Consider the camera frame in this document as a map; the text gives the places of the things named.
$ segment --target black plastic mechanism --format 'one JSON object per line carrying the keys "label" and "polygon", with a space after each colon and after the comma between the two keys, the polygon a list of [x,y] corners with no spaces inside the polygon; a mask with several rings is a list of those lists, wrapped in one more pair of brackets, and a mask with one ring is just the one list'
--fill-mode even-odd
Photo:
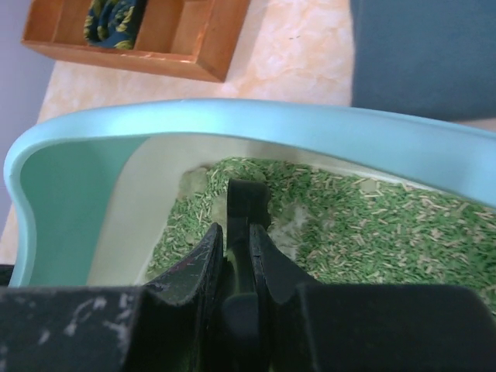
{"label": "black plastic mechanism", "polygon": [[142,287],[0,290],[0,372],[496,370],[472,291],[320,284],[270,240],[269,199],[231,180],[226,252],[214,223]]}

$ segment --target dark gray surface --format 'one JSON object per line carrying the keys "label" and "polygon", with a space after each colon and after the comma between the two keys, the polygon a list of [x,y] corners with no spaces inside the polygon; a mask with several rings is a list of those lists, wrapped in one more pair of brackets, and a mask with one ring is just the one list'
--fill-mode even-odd
{"label": "dark gray surface", "polygon": [[[0,0],[0,168],[12,143],[36,124],[53,60],[21,45],[22,29],[31,0]],[[0,235],[10,198],[0,177]]]}
{"label": "dark gray surface", "polygon": [[351,0],[352,105],[443,120],[496,117],[495,0]]}

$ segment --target blue and yellow fabric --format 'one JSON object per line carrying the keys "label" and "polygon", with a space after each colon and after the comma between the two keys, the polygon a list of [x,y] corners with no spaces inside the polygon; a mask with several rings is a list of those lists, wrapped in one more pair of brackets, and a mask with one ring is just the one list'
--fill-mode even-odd
{"label": "blue and yellow fabric", "polygon": [[95,47],[132,49],[144,4],[144,0],[92,0],[84,22],[84,38]]}

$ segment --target litter box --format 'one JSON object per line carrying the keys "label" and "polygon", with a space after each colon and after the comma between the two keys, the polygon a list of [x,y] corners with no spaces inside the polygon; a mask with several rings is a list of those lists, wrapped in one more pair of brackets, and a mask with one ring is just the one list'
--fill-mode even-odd
{"label": "litter box", "polygon": [[185,171],[226,157],[410,180],[496,207],[496,133],[359,108],[202,99],[98,108],[24,133],[4,177],[10,286],[143,281]]}

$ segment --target wooden box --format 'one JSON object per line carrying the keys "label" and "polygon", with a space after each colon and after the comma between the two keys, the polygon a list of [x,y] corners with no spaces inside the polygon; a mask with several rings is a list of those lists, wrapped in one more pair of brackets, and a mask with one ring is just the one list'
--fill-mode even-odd
{"label": "wooden box", "polygon": [[80,64],[224,81],[250,0],[148,0],[133,50],[89,46],[91,0],[33,0],[22,43]]}

